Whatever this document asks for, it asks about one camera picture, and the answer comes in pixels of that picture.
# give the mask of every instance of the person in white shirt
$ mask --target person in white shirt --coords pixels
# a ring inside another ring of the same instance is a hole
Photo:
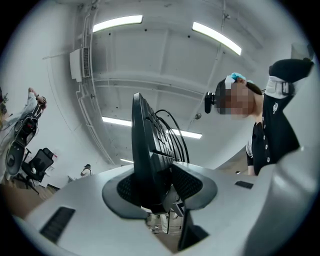
[[[27,114],[33,114],[33,112],[35,112],[35,116],[39,118],[46,107],[46,98],[39,96],[34,89],[29,88],[28,99],[24,108],[20,112],[14,113],[2,121],[2,127],[0,129],[0,183],[6,171],[6,161],[3,154],[9,143],[15,138],[14,127],[16,123]]]
[[[91,165],[90,164],[87,164],[84,169],[82,170],[82,172],[80,173],[81,177],[86,177],[86,176],[89,176],[89,175],[92,175],[93,172],[91,171]]]

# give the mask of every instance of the black shirt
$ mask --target black shirt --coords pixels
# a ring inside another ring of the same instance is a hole
[[[298,139],[285,117],[283,110],[293,96],[283,99],[264,95],[262,123],[254,124],[251,152],[247,153],[248,166],[259,174],[262,167],[275,164],[288,152],[299,147]]]

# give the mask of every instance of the ceiling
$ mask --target ceiling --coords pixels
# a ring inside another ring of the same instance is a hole
[[[95,24],[143,15],[142,24],[93,34],[92,75],[101,114],[131,120],[133,95],[140,92],[154,111],[170,111],[182,130],[203,134],[201,139],[185,139],[192,164],[210,168],[223,164],[244,147],[253,121],[232,120],[214,111],[205,114],[201,99],[232,72],[265,87],[273,57],[270,45],[280,30],[271,17],[275,7],[265,2],[255,1],[253,6],[249,0],[226,1],[231,18],[225,20],[222,33],[242,48],[242,54],[222,46],[217,56],[218,42],[192,31],[192,24],[220,31],[222,0],[101,1]],[[197,113],[202,117],[194,120]],[[162,116],[175,127],[167,115]],[[104,125],[117,158],[132,160],[130,127]]]

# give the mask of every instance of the white wall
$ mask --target white wall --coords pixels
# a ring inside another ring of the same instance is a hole
[[[54,171],[42,182],[58,188],[67,183],[68,175],[79,178],[85,164],[91,164],[95,174],[113,167],[92,143],[77,105],[78,84],[69,66],[76,10],[75,5],[51,0],[41,3],[20,25],[1,59],[0,84],[8,93],[9,113],[24,107],[29,87],[47,99],[38,135],[28,148],[33,156],[45,147],[58,154]]]

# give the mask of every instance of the office chair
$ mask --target office chair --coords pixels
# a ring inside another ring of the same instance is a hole
[[[23,161],[21,165],[21,169],[25,172],[26,178],[24,178],[21,174],[18,174],[18,177],[20,178],[14,179],[23,182],[25,184],[26,189],[30,187],[39,195],[39,192],[33,186],[34,183],[32,184],[30,180],[32,180],[32,182],[42,182],[46,174],[46,169],[48,169],[48,167],[54,163],[54,161],[52,160],[52,156],[53,153],[49,149],[39,149],[35,157],[29,163]]]

